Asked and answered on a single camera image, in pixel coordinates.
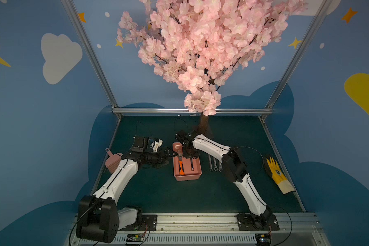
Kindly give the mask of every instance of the blue wall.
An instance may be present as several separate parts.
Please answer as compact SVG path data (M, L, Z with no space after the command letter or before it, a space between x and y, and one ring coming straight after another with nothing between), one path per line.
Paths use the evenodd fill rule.
M242 70L241 66L219 89L222 97L230 105L249 108L264 108L274 88L258 92L258 101L244 97L251 96L257 89L278 81L290 62L295 49L288 46L296 37L301 40L321 1L312 4L310 15L293 15L288 19L288 27L282 34L282 41L270 43L265 47L266 55L256 63ZM120 107L157 104L162 107L183 108L187 93L180 91L175 83L167 83L161 76L153 73L153 66L143 64L138 58L138 49L133 44L116 45L116 31L123 11L128 11L134 22L145 25L145 7L138 0L74 0L78 13L84 13L82 22L97 58L103 68L108 82Z
M357 13L347 23L350 8ZM346 0L326 17L266 119L332 246L369 245L369 114L345 91L358 73L369 74L369 0Z
M62 245L103 163L117 118L79 44L60 0L0 0L0 245Z

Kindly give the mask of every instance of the yellow glove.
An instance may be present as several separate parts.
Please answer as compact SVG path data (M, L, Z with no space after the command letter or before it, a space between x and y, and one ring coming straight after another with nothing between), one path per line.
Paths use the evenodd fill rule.
M286 176L284 176L283 172L280 170L277 161L273 159L270 155L267 155L264 159L264 168L268 175L272 177L273 181L279 186L280 190L283 194L287 194L289 192L295 192L294 187L287 180Z

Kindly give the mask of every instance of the pink dustpan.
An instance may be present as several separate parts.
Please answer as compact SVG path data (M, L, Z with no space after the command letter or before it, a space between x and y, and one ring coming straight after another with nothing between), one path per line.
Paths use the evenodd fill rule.
M119 166L119 162L122 160L121 155L119 154L112 154L112 152L106 148L105 151L108 153L109 157L108 159L105 161L105 166L108 168L109 172L111 174L113 174L113 172L116 170L116 168L118 168Z

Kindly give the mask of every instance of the robotic arm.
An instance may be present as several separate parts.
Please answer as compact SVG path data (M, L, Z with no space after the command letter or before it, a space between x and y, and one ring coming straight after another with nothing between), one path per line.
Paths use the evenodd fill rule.
M261 199L251 182L250 175L246 171L246 164L238 151L212 141L196 131L189 134L180 131L175 137L183 145L184 157L196 157L199 155L197 150L202 150L221 161L224 175L241 191L249 205L254 222L260 226L266 225L272 211L266 202Z
M238 151L196 131L189 134L181 131L175 137L183 145L183 157L198 157L198 150L202 150L221 161L226 178L239 188L249 205L253 222L262 227L267 224L272 211L251 182L246 164ZM159 139L134 137L133 146L122 155L118 168L107 182L93 196L84 196L79 202L80 217L76 225L78 238L111 243L118 230L141 223L141 209L126 207L117 211L116 204L130 179L143 164L159 168L167 164L167 159L177 155L167 147L159 150L161 145Z
M159 150L162 140L134 137L130 151L122 155L118 168L93 196L84 196L79 202L77 237L110 243L118 230L141 223L140 208L125 207L117 211L116 204L130 179L143 164L159 168L177 154L167 147Z

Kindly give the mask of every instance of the pink blossom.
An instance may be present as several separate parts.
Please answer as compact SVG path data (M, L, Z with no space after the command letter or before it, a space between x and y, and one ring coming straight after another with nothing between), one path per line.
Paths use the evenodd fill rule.
M190 106L191 105L191 95L187 94L186 98L184 99L184 105L185 107Z
M283 0L273 7L272 0L157 0L152 12L151 0L140 1L152 28L138 28L124 12L119 27L127 30L118 29L118 41L141 44L141 61L190 91L184 106L204 115L215 114L220 105L216 86L224 85L239 65L261 59L264 46L281 40L287 17L306 8L303 0Z
M244 34L246 32L247 29L247 21L246 20L242 20L239 23L236 23L236 25L231 29L233 34Z
M156 66L153 71L155 72L156 75L162 76L163 74L163 70L159 66Z
M284 31L288 27L288 23L286 22L286 15L279 15L279 19L277 22L275 22L275 28L276 30L282 30Z
M223 5L223 12L225 14L228 14L229 12L234 12L237 5L238 0L225 0L225 3Z
M204 6L204 2L202 0L188 0L188 3L194 7L194 12L196 13L199 13Z

